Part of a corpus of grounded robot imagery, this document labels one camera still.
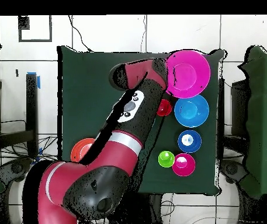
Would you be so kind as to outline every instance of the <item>black cable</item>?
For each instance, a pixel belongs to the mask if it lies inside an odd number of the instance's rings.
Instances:
[[[81,33],[78,31],[78,29],[77,29],[76,27],[73,26],[73,23],[72,23],[72,20],[71,20],[70,15],[68,15],[68,17],[69,17],[71,26],[72,26],[72,27],[77,31],[77,33],[79,34],[80,39],[81,39],[81,43],[85,46],[86,49],[88,49],[89,52],[93,52],[93,51],[92,51],[90,48],[88,48],[88,47],[84,44],[84,42],[82,41]]]
[[[223,159],[231,159],[231,158],[238,158],[238,157],[243,157],[244,155],[237,155],[237,156],[227,156],[223,157]]]
[[[157,216],[156,216],[156,214],[155,214],[154,207],[153,207],[153,205],[152,205],[151,203],[150,203],[150,207],[151,207],[152,212],[153,212],[153,215],[154,215],[155,223],[157,223],[157,222],[158,222],[158,221],[157,221]]]
[[[53,142],[54,142],[56,139],[57,139],[57,138],[54,138],[54,139],[52,140],[52,142],[50,142],[50,143],[44,148],[44,150],[47,149],[51,144],[53,144]]]
[[[1,123],[10,123],[10,122],[18,122],[18,121],[23,121],[26,125],[25,120],[10,120],[10,121],[2,121]]]
[[[45,143],[45,145],[44,145],[44,148],[42,149],[42,152],[45,150],[45,147],[46,147],[46,145],[48,144],[50,138],[51,138],[51,137],[49,137],[49,138],[47,139],[47,141],[46,141],[46,143]]]
[[[141,43],[140,43],[140,52],[141,52],[141,46],[143,45],[144,35],[145,35],[145,32],[143,33],[143,37],[141,38]]]
[[[44,141],[45,141],[46,139],[48,139],[49,137],[51,137],[51,136],[48,136],[47,138],[40,138],[40,139],[38,139],[38,141],[41,140],[41,142],[44,142]]]
[[[16,148],[21,148],[21,149],[25,149],[26,151],[27,151],[27,149],[26,148],[24,148],[24,147],[20,147],[20,146],[17,146],[17,145],[13,145],[14,147],[16,147]]]
[[[230,88],[232,87],[232,86],[230,86],[229,84],[227,84],[225,81],[224,81],[224,84],[226,84],[226,85],[229,86]]]
[[[161,215],[161,216],[168,216],[168,215],[170,215],[171,213],[173,213],[174,212],[174,210],[175,210],[175,205],[174,205],[174,203],[173,203],[173,197],[174,197],[174,194],[172,194],[172,197],[171,197],[171,200],[165,200],[165,201],[163,201],[161,204],[163,204],[163,203],[165,203],[165,202],[170,202],[171,203],[171,208],[172,208],[172,206],[173,206],[173,210],[171,209],[171,212],[170,213],[168,213],[168,214],[165,214],[165,215]]]
[[[20,155],[19,153],[17,153],[17,152],[15,151],[15,149],[14,149],[13,146],[11,146],[11,148],[12,148],[12,150],[13,150],[13,152],[14,152],[14,154],[15,154],[16,156],[24,157],[23,155]]]

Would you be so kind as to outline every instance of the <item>red robot arm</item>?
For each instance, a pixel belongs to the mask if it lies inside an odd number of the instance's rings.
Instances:
[[[163,93],[163,59],[116,65],[110,83],[126,90],[80,164],[55,162],[41,178],[39,224],[102,219],[118,206],[144,147]]]

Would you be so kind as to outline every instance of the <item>pink bowl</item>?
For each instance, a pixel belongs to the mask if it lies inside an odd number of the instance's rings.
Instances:
[[[167,93],[187,99],[201,93],[210,80],[209,63],[203,55],[193,50],[181,50],[167,59]]]
[[[175,163],[172,168],[178,176],[189,176],[195,171],[196,162],[191,155],[181,153],[175,156]]]

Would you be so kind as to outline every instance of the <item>small blue bowl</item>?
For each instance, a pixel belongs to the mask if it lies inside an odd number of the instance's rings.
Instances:
[[[202,139],[199,133],[188,129],[180,134],[178,138],[178,146],[185,153],[193,153],[199,150]]]
[[[176,102],[175,117],[185,127],[194,128],[203,124],[209,115],[207,100],[197,95],[189,99],[179,99]]]

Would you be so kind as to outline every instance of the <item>white tile wall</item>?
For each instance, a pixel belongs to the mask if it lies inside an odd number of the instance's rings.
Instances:
[[[2,121],[26,120],[26,74],[40,76],[38,98],[38,133],[57,133],[57,62],[1,61]],[[2,124],[2,132],[24,130],[23,122]]]
[[[73,16],[73,25],[81,33],[84,44],[92,51],[141,51],[145,31],[144,15]],[[87,51],[74,30],[74,49]]]
[[[46,39],[49,35],[48,16],[29,17],[30,30],[22,31],[23,38]],[[144,15],[73,16],[73,25],[80,31],[82,41],[77,31],[75,29],[72,31],[67,15],[52,16],[52,18],[52,42],[20,43],[18,17],[0,16],[2,121],[25,120],[26,73],[36,72],[41,78],[41,89],[38,89],[40,134],[56,136],[57,133],[57,63],[50,62],[57,60],[57,46],[70,46],[77,51],[86,51],[83,41],[93,51],[145,52],[147,49],[152,53],[180,49],[197,49],[209,53],[221,47],[228,52],[223,64],[223,77],[230,86],[232,82],[245,78],[237,65],[242,63],[249,46],[260,44],[267,50],[266,15],[148,15],[145,20]],[[144,34],[146,22],[147,35]],[[231,124],[231,93],[227,85],[225,85],[225,123]],[[2,124],[3,132],[23,129],[23,122]],[[230,126],[225,126],[225,133],[231,133]],[[46,151],[47,154],[56,155],[56,142]],[[228,150],[224,153],[225,156],[237,155]],[[12,156],[12,154],[2,152],[2,156]],[[2,158],[2,163],[10,159]],[[236,186],[226,183],[222,175],[219,176],[219,186],[222,193],[217,198],[205,195],[174,195],[172,202],[183,206],[176,206],[173,213],[163,216],[164,224],[235,224],[237,222],[235,220],[215,219],[216,216],[238,218],[239,202]],[[12,224],[22,223],[20,205],[22,188],[23,182],[14,183],[10,191]],[[170,198],[171,194],[166,194],[163,200]],[[170,213],[170,210],[170,206],[161,208],[162,214]]]
[[[220,45],[220,15],[148,15],[147,51],[197,49],[209,53]]]
[[[252,45],[267,50],[267,15],[221,16],[221,48],[228,51],[227,61],[243,61]]]
[[[25,30],[29,39],[45,37],[48,23],[44,16],[29,16],[30,26],[38,33]],[[72,46],[72,28],[68,16],[52,16],[52,42],[19,42],[18,17],[0,17],[1,60],[57,60],[57,46]]]

